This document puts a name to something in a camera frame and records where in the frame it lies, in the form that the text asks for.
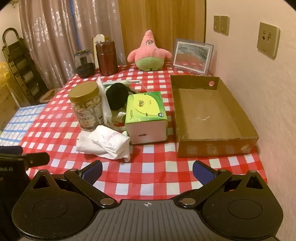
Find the blue white checkered cloth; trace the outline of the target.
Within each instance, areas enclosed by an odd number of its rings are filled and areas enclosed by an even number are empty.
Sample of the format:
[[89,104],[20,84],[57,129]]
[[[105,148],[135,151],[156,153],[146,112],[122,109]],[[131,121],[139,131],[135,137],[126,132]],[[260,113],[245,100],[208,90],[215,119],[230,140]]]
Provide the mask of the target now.
[[18,146],[45,104],[20,108],[1,133],[1,146]]

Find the red white checkered tablecloth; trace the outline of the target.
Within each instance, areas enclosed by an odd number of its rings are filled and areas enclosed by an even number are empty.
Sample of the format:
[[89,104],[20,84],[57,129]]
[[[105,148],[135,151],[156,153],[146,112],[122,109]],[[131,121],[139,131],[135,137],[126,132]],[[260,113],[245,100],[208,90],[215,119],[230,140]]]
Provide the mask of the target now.
[[[168,139],[165,142],[130,146],[131,159],[102,159],[103,172],[95,187],[121,199],[168,199],[190,189],[200,182],[192,174],[195,158],[178,158],[174,131],[174,107],[171,75],[177,75],[169,65],[161,71],[142,72],[132,66],[122,66],[119,73],[103,76],[101,80],[141,80],[133,87],[140,92],[159,91],[168,117]],[[38,115],[19,144],[25,153],[47,152],[50,161],[45,169],[62,174],[71,168],[82,169],[96,160],[94,155],[76,151],[76,140],[81,131],[71,108],[68,94],[71,88],[85,82],[75,75],[57,93]]]

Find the wicker basket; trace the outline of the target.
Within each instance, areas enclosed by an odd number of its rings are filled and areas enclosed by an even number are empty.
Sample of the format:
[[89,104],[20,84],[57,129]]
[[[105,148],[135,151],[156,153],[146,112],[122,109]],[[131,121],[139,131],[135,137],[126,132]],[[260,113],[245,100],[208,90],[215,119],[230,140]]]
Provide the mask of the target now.
[[60,91],[60,88],[55,88],[47,91],[40,99],[40,104],[46,104],[49,103],[50,100]]

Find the clear plastic bag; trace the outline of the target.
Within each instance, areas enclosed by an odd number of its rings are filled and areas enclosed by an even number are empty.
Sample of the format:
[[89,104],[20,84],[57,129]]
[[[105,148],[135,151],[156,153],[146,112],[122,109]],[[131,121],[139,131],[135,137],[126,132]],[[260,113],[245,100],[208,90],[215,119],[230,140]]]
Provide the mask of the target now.
[[126,115],[126,104],[124,107],[122,107],[119,110],[111,110],[106,97],[107,89],[115,83],[123,83],[127,87],[129,95],[138,93],[138,91],[135,88],[133,88],[134,83],[135,84],[138,83],[140,88],[143,88],[144,90],[147,90],[147,89],[143,86],[141,80],[117,80],[117,81],[102,82],[101,77],[98,76],[96,78],[96,83],[98,84],[100,94],[102,97],[102,111],[103,111],[104,125],[113,130],[123,132],[125,130],[124,122],[125,122],[125,115]]

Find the snack jar with gold lid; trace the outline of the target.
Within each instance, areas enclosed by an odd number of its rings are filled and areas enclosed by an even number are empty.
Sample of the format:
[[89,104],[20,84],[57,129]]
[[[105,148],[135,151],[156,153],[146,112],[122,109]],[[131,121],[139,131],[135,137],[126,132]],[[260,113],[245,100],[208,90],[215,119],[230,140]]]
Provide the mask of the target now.
[[72,109],[83,130],[93,131],[104,123],[102,97],[96,82],[83,82],[69,91]]

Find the green tissue box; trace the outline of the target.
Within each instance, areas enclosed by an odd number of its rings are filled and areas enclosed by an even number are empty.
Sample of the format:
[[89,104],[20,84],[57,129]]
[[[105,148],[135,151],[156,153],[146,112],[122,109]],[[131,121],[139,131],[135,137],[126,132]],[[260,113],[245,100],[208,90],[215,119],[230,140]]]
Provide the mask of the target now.
[[168,118],[159,91],[132,94],[127,99],[125,129],[133,145],[167,140]]

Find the glass jar with black base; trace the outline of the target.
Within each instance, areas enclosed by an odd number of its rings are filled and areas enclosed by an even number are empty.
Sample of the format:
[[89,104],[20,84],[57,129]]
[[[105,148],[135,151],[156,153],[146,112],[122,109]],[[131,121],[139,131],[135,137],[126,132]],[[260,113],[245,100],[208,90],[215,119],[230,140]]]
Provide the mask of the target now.
[[90,50],[79,50],[74,54],[76,73],[80,78],[88,78],[95,73],[95,63]]

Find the clear framed picture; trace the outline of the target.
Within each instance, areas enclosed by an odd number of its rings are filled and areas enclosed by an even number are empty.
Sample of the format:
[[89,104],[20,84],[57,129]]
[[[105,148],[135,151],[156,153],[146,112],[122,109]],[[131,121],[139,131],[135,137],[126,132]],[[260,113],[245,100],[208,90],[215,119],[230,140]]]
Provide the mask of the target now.
[[175,39],[171,66],[199,75],[207,75],[214,46],[198,41]]

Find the grey sheer curtain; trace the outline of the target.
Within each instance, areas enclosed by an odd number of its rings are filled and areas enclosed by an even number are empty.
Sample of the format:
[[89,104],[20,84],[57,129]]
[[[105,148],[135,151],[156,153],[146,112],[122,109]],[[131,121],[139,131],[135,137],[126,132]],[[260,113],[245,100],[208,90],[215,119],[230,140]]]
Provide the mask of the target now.
[[117,62],[126,63],[118,1],[19,1],[23,38],[48,89],[76,73],[74,54],[93,50],[93,38],[115,42]]

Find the brown cylindrical canister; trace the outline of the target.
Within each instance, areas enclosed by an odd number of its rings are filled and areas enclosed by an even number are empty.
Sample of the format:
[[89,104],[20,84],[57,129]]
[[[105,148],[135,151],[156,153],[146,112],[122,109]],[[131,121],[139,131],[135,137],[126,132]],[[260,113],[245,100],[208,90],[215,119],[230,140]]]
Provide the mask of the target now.
[[107,40],[97,43],[96,52],[101,75],[110,76],[118,73],[114,41]]

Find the pink Patrick star plush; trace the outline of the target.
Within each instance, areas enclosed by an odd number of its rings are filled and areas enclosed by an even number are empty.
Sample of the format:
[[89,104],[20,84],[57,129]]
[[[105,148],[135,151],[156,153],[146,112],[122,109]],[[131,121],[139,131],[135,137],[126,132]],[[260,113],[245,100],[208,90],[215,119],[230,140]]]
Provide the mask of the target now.
[[139,70],[149,72],[162,69],[165,60],[171,60],[171,57],[171,52],[156,46],[152,31],[147,30],[140,46],[128,54],[127,61],[134,62]]

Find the white wooden holder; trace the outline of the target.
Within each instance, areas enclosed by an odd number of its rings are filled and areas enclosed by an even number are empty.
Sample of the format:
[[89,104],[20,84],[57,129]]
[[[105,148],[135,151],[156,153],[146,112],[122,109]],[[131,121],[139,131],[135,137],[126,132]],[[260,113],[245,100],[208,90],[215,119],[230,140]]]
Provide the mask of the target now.
[[94,55],[94,61],[95,61],[96,68],[99,68],[96,45],[99,44],[100,42],[105,42],[108,40],[109,40],[109,36],[105,36],[103,34],[98,34],[93,38],[93,55]]

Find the brown curtain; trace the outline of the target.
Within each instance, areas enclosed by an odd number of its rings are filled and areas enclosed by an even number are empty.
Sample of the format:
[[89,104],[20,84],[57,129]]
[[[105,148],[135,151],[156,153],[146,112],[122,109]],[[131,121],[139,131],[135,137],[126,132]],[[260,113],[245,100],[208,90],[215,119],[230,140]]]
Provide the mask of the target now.
[[125,55],[138,48],[147,30],[156,46],[174,51],[175,39],[205,41],[205,0],[118,1]]

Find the wall socket plate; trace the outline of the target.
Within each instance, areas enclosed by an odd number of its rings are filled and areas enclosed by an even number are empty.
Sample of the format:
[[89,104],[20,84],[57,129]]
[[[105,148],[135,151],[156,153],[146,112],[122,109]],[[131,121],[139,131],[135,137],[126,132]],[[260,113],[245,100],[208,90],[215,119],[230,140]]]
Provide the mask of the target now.
[[271,59],[275,59],[280,42],[280,28],[263,22],[259,24],[257,49]]

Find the double wall switch plate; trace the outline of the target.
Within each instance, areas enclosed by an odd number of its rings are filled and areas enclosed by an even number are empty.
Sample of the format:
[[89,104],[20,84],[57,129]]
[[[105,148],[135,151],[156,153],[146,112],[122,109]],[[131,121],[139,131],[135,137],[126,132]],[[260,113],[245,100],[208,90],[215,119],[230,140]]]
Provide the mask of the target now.
[[230,18],[229,16],[214,16],[213,30],[223,35],[229,35]]

